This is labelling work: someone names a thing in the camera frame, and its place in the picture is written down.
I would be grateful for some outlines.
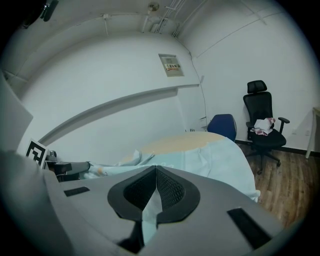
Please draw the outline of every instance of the baseboard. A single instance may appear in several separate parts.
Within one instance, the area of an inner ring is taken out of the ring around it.
[[[248,146],[250,146],[252,144],[252,142],[250,142],[250,141],[244,141],[244,140],[238,140],[238,139],[235,140],[235,143],[242,144],[242,145],[248,145]],[[297,149],[297,148],[291,148],[291,147],[285,147],[285,146],[277,148],[276,150],[283,151],[283,152],[300,154],[300,155],[306,155],[306,153],[307,153],[307,151],[303,150],[303,149]],[[310,156],[311,157],[320,158],[320,152],[311,151],[310,152]]]

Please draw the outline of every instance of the ceiling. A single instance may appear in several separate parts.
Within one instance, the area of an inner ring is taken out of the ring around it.
[[[150,32],[154,24],[166,24],[159,31],[172,35],[206,0],[59,0],[49,21],[38,18],[27,29],[18,29],[1,58],[1,68],[14,91],[19,91],[45,62],[64,49],[88,38],[118,32],[142,32],[148,4],[159,3],[145,24]],[[177,6],[177,12],[168,7]],[[105,22],[103,14],[108,14]]]

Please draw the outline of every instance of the wooden floor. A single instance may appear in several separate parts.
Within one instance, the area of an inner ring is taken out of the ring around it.
[[[251,151],[248,145],[238,145],[243,153]],[[254,174],[255,186],[261,191],[258,203],[273,213],[288,227],[295,220],[306,216],[319,188],[320,158],[273,150],[277,162],[264,157],[263,172],[258,175],[260,156],[247,158]]]

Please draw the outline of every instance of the electrical panel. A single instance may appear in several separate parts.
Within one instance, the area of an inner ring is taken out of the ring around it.
[[[167,77],[183,77],[181,65],[175,55],[159,54],[164,71]]]

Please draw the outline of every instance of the blue chair backrest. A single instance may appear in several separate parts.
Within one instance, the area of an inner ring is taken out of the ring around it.
[[[216,114],[209,123],[207,131],[225,136],[234,142],[237,135],[236,121],[232,114]]]

